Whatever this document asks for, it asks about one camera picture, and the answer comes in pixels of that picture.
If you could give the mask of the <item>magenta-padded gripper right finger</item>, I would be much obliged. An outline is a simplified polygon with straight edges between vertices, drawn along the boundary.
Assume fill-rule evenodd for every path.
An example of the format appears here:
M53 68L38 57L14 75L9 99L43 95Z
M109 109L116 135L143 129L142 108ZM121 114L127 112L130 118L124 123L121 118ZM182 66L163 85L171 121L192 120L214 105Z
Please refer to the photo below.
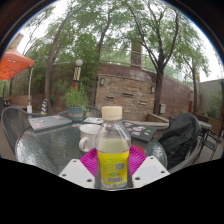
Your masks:
M169 175L155 156L146 157L134 146L130 148L129 173L133 188L143 187Z

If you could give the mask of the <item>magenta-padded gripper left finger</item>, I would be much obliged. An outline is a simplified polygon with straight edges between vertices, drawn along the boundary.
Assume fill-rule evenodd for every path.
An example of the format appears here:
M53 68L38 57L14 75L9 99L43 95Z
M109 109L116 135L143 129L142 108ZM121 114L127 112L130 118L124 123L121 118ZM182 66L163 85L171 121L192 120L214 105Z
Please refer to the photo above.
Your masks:
M92 149L80 159L72 159L59 176L78 186L94 189L97 172L97 150Z

